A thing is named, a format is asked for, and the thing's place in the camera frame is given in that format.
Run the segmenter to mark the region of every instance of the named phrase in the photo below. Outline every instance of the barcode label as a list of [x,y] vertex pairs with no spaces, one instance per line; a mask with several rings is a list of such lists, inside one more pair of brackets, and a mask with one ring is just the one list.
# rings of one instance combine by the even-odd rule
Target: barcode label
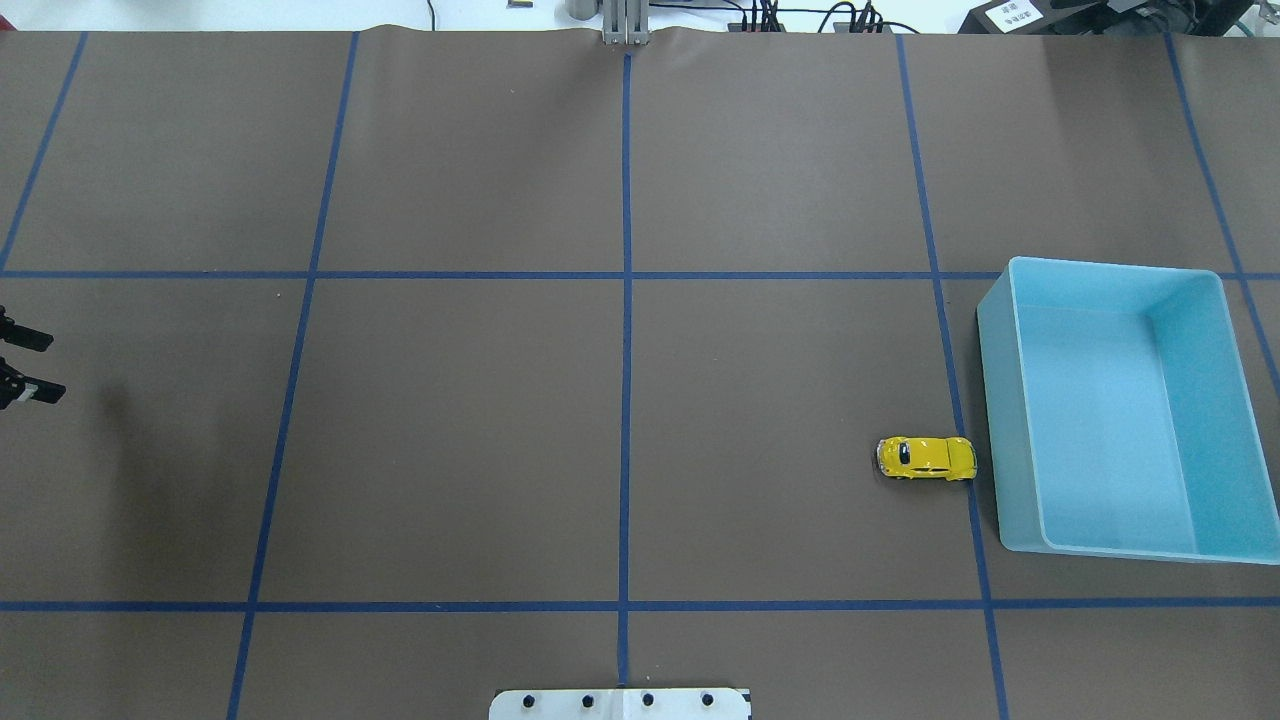
[[991,18],[991,22],[996,23],[1000,32],[1009,32],[1030,24],[1044,15],[1036,9],[1036,5],[1032,5],[1032,0],[1010,0],[1004,5],[996,5],[987,10],[987,17]]

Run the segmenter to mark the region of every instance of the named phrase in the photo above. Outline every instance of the white plate with holes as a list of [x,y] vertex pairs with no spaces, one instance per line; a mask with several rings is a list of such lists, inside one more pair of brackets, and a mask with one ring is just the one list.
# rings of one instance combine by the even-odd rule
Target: white plate with holes
[[504,691],[489,720],[750,720],[751,693],[732,688]]

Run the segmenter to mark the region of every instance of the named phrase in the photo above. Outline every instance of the yellow toy car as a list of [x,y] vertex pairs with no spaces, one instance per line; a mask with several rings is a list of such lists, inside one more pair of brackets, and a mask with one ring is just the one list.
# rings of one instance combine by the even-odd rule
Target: yellow toy car
[[973,443],[963,437],[891,437],[876,446],[876,464],[888,478],[968,480],[978,474]]

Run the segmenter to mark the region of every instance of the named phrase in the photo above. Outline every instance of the light blue plastic bin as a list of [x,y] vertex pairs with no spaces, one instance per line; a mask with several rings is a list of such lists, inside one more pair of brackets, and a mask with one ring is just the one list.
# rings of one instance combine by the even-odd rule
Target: light blue plastic bin
[[1216,274],[1015,258],[978,325],[1005,547],[1280,564]]

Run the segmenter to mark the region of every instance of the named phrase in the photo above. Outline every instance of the gray mat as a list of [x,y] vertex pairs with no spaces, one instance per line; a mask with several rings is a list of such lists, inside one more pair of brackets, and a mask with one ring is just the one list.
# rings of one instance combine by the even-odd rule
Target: gray mat
[[1280,569],[1012,553],[988,474],[868,455],[986,455],[1025,254],[1221,272],[1280,468],[1277,63],[0,33],[0,302],[58,336],[4,354],[70,388],[0,414],[0,715],[1270,716]]

